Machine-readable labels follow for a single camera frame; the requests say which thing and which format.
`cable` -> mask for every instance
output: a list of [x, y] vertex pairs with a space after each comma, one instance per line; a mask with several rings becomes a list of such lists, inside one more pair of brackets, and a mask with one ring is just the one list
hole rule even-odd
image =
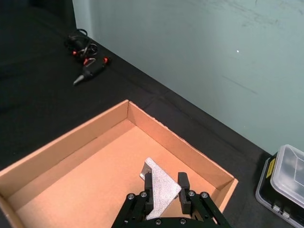
[[93, 43], [93, 40], [87, 36], [87, 31], [82, 28], [78, 28], [69, 34], [64, 45], [81, 62], [98, 53], [98, 46]]

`cardboard box wall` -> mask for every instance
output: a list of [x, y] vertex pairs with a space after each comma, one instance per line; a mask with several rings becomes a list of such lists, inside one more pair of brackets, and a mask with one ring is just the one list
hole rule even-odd
[[[207, 191], [221, 211], [237, 180], [132, 102], [124, 101], [0, 172], [0, 207], [14, 228], [111, 227], [138, 194], [151, 157], [177, 181]], [[183, 216], [175, 200], [164, 217]]]

